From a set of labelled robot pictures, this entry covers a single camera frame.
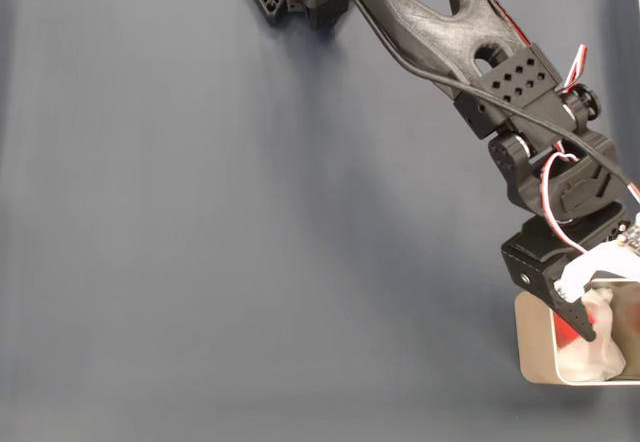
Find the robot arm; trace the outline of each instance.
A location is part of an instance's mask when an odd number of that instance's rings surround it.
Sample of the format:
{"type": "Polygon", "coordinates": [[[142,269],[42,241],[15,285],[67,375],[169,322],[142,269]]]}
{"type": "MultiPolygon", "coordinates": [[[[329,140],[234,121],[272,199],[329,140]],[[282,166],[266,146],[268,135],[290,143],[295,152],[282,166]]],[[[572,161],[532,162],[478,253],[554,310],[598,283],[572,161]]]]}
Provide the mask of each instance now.
{"type": "MultiPolygon", "coordinates": [[[[288,12],[304,12],[314,29],[333,24],[349,4],[349,0],[256,2],[272,24],[288,12]]],[[[525,118],[487,103],[486,98],[446,83],[436,84],[452,99],[479,139],[491,137],[489,153],[507,183],[509,200],[534,214],[502,246],[514,283],[545,302],[582,337],[593,340],[595,332],[580,301],[580,290],[575,288],[577,283],[583,289],[590,279],[575,282],[570,277],[574,270],[571,267],[586,264],[587,272],[591,270],[597,258],[587,257],[587,251],[617,239],[629,225],[626,211],[616,202],[627,187],[594,160],[594,154],[586,153],[575,143],[579,139],[580,145],[586,144],[597,152],[595,156],[617,165],[612,141],[588,127],[600,114],[595,94],[582,84],[558,89],[562,82],[558,71],[497,0],[449,0],[453,14],[450,17],[418,0],[356,2],[366,8],[412,66],[462,83],[463,89],[481,89],[484,94],[552,121],[555,127],[575,136],[573,143],[562,140],[556,132],[532,125],[525,118]],[[487,62],[491,70],[483,74],[477,60],[487,62]],[[551,170],[547,162],[555,151],[561,152],[561,160],[551,170]],[[564,221],[561,230],[556,220],[564,221]],[[573,246],[567,245],[559,232],[573,241],[573,246]],[[580,257],[574,247],[587,254],[580,257]],[[563,287],[567,290],[569,279],[574,283],[570,297],[563,291],[563,287]]],[[[640,258],[636,253],[631,255],[625,258],[626,263],[637,262],[640,269],[640,258]]]]}

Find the wire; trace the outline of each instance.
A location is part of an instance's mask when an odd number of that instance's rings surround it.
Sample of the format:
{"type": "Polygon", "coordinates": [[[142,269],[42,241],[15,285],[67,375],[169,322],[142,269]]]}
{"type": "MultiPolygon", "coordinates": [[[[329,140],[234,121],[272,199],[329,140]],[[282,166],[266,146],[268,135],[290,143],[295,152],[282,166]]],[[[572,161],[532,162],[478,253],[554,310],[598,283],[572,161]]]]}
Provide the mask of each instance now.
{"type": "Polygon", "coordinates": [[[544,218],[547,219],[547,223],[551,230],[568,246],[573,247],[578,252],[585,254],[587,250],[580,244],[571,240],[567,234],[564,233],[560,224],[553,215],[551,210],[551,201],[549,200],[549,177],[551,173],[551,167],[556,159],[562,159],[570,162],[578,162],[578,158],[573,154],[563,154],[562,152],[555,152],[549,156],[547,161],[542,167],[542,174],[540,175],[540,198],[542,199],[542,211],[544,212],[544,218]]]}
{"type": "Polygon", "coordinates": [[[567,80],[564,82],[565,93],[569,92],[578,79],[580,79],[582,72],[584,72],[584,66],[586,63],[587,46],[585,44],[580,44],[576,58],[573,60],[573,65],[571,65],[571,69],[569,70],[569,75],[567,75],[567,80]]]}
{"type": "Polygon", "coordinates": [[[638,190],[638,188],[634,184],[629,184],[627,186],[627,189],[629,189],[629,192],[631,192],[633,198],[636,199],[636,202],[640,204],[640,191],[638,190]]]}
{"type": "Polygon", "coordinates": [[[367,21],[367,23],[375,33],[376,37],[378,37],[378,39],[380,40],[384,48],[387,49],[387,52],[389,52],[391,57],[393,57],[393,59],[396,62],[398,62],[398,64],[400,64],[400,66],[406,71],[422,79],[430,80],[431,82],[434,82],[436,84],[445,85],[447,87],[451,87],[453,89],[457,89],[462,92],[471,94],[474,97],[477,97],[478,99],[484,100],[485,102],[490,103],[495,107],[498,107],[506,112],[509,112],[511,115],[518,116],[530,122],[531,124],[537,125],[538,127],[542,127],[548,130],[549,132],[552,132],[558,135],[559,137],[570,141],[576,147],[579,147],[586,154],[590,155],[598,164],[600,164],[607,171],[609,171],[614,177],[618,178],[625,185],[625,187],[630,186],[630,189],[631,187],[635,188],[635,185],[633,185],[633,181],[624,173],[622,168],[617,163],[607,158],[606,156],[602,155],[600,152],[598,152],[596,149],[591,147],[589,144],[584,142],[580,137],[576,136],[572,132],[569,132],[568,130],[563,129],[562,127],[558,127],[553,123],[549,122],[548,120],[545,120],[541,117],[530,114],[529,112],[522,110],[516,107],[515,105],[505,102],[504,100],[500,99],[499,97],[496,97],[495,95],[489,92],[486,92],[485,90],[479,89],[477,87],[473,87],[472,85],[469,85],[465,82],[460,82],[458,80],[452,79],[444,75],[440,75],[435,72],[421,69],[420,67],[416,66],[413,62],[409,61],[404,55],[402,55],[398,51],[398,49],[394,46],[391,39],[389,39],[389,36],[380,27],[380,25],[375,20],[373,15],[371,15],[371,12],[369,12],[369,9],[367,9],[364,3],[361,0],[352,0],[352,1],[355,4],[355,6],[358,8],[358,10],[362,13],[363,17],[365,18],[365,20],[367,21]]]}

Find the gray backdrop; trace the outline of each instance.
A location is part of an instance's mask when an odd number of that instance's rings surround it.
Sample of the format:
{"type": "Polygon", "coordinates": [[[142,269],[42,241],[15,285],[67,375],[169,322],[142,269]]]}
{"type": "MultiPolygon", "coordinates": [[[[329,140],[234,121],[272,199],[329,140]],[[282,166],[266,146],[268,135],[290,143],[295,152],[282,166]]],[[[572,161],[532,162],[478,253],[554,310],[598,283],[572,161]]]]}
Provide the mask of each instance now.
{"type": "MultiPolygon", "coordinates": [[[[425,0],[445,10],[445,0],[425,0]]],[[[501,0],[640,177],[637,0],[501,0]]],[[[528,215],[359,14],[0,0],[0,440],[637,441],[522,378],[528,215]]]]}

